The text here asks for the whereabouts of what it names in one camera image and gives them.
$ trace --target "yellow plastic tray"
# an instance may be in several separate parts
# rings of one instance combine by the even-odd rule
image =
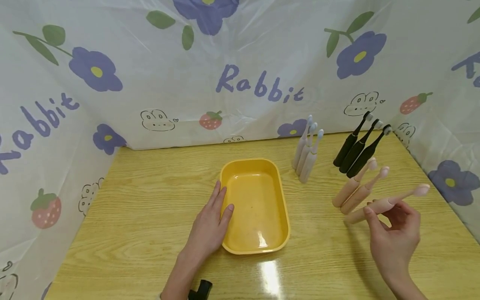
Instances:
[[[223,209],[235,210],[222,246],[233,254],[273,252],[290,238],[290,222],[276,165],[268,159],[234,160],[220,173]]]

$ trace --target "left hand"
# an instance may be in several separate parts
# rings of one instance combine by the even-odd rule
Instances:
[[[233,204],[229,204],[220,219],[220,211],[227,188],[220,190],[217,181],[208,203],[203,207],[193,222],[187,244],[183,253],[195,256],[200,263],[220,248],[227,233],[228,224],[233,215]]]

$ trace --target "white backdrop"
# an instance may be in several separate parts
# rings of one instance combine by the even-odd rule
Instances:
[[[479,8],[3,0],[0,300],[42,297],[118,147],[294,136],[309,114],[391,123],[480,240]]]

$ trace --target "wrist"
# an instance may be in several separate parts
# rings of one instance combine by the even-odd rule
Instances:
[[[397,299],[400,300],[423,300],[426,299],[413,282],[408,272],[384,278],[388,287]]]
[[[175,265],[181,265],[183,268],[196,272],[203,265],[205,259],[199,253],[184,248],[177,256]]]

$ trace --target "white electric toothbrush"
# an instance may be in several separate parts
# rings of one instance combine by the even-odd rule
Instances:
[[[310,136],[307,138],[307,143],[305,144],[305,146],[303,146],[303,149],[301,151],[299,164],[295,169],[295,173],[297,174],[297,176],[300,176],[301,170],[303,169],[303,164],[305,163],[305,159],[307,158],[307,155],[312,147],[313,135],[315,133],[315,130],[317,130],[317,122],[315,122],[310,127]]]
[[[317,142],[315,143],[315,146],[312,147],[311,151],[307,154],[307,158],[305,159],[305,163],[303,164],[303,168],[299,177],[301,183],[307,183],[308,181],[308,177],[310,176],[310,172],[313,169],[315,160],[317,160],[318,144],[322,140],[323,136],[324,130],[320,129],[317,134]]]
[[[292,168],[294,170],[296,170],[297,166],[299,165],[301,151],[303,150],[303,147],[307,143],[308,131],[310,129],[310,126],[312,125],[312,121],[313,121],[312,115],[309,115],[307,119],[307,127],[305,127],[305,130],[303,131],[303,134],[297,145],[297,150],[295,151],[295,157],[292,160]]]

